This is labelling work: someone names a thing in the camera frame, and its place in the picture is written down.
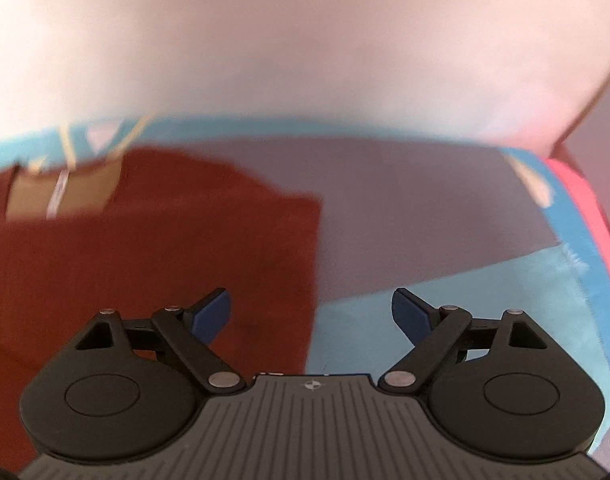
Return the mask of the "dark red knit sweater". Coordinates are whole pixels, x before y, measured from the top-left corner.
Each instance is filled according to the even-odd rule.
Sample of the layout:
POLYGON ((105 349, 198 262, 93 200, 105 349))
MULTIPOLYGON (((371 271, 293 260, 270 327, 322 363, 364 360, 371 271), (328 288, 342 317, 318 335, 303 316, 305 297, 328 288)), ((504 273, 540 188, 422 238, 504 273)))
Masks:
POLYGON ((68 178, 0 171, 0 466, 34 455, 18 418, 28 382, 103 309, 146 318, 222 287, 231 318, 214 350, 245 377, 299 374, 316 308, 321 203, 235 166, 142 148, 68 178))

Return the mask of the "pink red pillow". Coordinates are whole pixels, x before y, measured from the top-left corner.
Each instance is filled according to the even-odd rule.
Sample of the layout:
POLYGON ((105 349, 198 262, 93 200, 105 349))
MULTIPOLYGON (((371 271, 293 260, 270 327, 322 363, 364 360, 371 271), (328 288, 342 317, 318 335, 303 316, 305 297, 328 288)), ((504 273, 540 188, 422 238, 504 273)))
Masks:
POLYGON ((610 225, 596 193, 593 192, 589 182, 565 162, 554 158, 546 158, 544 161, 561 181, 565 191, 582 215, 582 220, 588 226, 610 276, 610 225))

